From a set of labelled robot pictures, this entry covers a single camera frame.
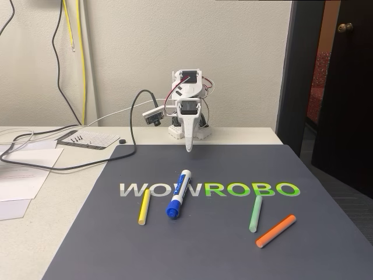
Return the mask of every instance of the marker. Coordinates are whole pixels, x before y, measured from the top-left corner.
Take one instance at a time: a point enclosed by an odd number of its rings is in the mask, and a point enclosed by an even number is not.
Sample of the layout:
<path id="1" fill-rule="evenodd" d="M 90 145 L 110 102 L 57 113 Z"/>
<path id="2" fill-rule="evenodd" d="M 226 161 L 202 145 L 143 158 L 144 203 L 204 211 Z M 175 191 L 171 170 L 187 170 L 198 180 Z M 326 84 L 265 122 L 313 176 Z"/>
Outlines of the marker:
<path id="1" fill-rule="evenodd" d="M 272 241 L 277 235 L 281 232 L 286 230 L 289 226 L 291 226 L 297 218 L 290 214 L 286 218 L 284 218 L 281 222 L 279 222 L 276 226 L 268 230 L 265 234 L 259 237 L 255 243 L 259 248 L 263 248 L 266 244 Z"/>
<path id="2" fill-rule="evenodd" d="M 252 209 L 251 221 L 249 225 L 249 230 L 251 232 L 256 232 L 256 228 L 258 227 L 258 220 L 259 214 L 261 212 L 262 207 L 262 196 L 258 195 L 255 199 L 254 208 Z"/>
<path id="3" fill-rule="evenodd" d="M 147 215 L 147 208 L 149 206 L 150 200 L 150 190 L 147 189 L 144 192 L 144 198 L 142 199 L 141 209 L 140 209 L 140 216 L 139 216 L 139 225 L 145 225 L 146 215 Z"/>
<path id="4" fill-rule="evenodd" d="M 166 214 L 170 218 L 177 218 L 180 213 L 180 206 L 184 199 L 184 195 L 187 191 L 188 184 L 191 180 L 192 173 L 189 170 L 183 170 L 180 174 L 177 186 L 174 191 L 174 196 L 171 199 L 171 202 L 166 208 Z"/>

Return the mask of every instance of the green chalk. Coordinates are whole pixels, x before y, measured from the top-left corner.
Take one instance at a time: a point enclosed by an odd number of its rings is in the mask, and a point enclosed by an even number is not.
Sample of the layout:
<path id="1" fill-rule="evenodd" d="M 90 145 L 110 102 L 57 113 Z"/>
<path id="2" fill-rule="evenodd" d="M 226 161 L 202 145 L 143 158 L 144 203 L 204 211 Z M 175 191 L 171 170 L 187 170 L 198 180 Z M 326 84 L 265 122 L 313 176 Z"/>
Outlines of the green chalk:
<path id="1" fill-rule="evenodd" d="M 258 227 L 258 220 L 259 214 L 261 212 L 262 200 L 263 198 L 261 195 L 258 195 L 255 199 L 254 208 L 252 210 L 251 221 L 249 225 L 249 230 L 251 232 L 256 232 L 256 228 Z"/>

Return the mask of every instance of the marker cap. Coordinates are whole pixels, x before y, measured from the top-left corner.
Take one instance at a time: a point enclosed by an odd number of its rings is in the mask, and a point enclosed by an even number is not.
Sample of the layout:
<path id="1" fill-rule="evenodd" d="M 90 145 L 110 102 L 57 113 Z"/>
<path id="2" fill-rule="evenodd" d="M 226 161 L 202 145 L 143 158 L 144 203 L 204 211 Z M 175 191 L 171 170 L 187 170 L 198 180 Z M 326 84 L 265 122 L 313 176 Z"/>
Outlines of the marker cap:
<path id="1" fill-rule="evenodd" d="M 180 209 L 180 202 L 177 200 L 171 200 L 171 202 L 168 204 L 166 208 L 166 214 L 170 218 L 177 218 L 179 215 L 179 209 Z"/>

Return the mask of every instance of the doorknob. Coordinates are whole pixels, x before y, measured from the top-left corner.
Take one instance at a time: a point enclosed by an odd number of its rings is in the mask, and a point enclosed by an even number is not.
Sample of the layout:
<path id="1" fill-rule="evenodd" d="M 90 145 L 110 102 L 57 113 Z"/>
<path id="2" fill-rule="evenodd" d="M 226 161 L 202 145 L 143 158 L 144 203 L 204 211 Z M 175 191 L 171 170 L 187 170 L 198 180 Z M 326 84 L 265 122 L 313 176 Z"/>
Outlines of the doorknob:
<path id="1" fill-rule="evenodd" d="M 343 33 L 343 32 L 352 32 L 354 27 L 352 26 L 352 23 L 344 24 L 342 23 L 340 26 L 338 26 L 338 32 Z"/>

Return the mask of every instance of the yellow chalk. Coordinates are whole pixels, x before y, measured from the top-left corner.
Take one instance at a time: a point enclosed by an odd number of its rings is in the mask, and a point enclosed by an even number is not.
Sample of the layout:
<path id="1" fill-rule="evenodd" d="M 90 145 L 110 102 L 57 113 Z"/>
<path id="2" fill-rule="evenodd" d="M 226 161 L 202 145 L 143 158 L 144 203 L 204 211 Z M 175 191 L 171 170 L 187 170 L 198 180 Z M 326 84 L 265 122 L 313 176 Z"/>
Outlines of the yellow chalk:
<path id="1" fill-rule="evenodd" d="M 149 189 L 147 189 L 144 192 L 144 198 L 142 199 L 142 205 L 140 209 L 139 225 L 141 226 L 145 225 L 147 207 L 149 206 L 149 200 L 150 200 L 150 191 Z"/>

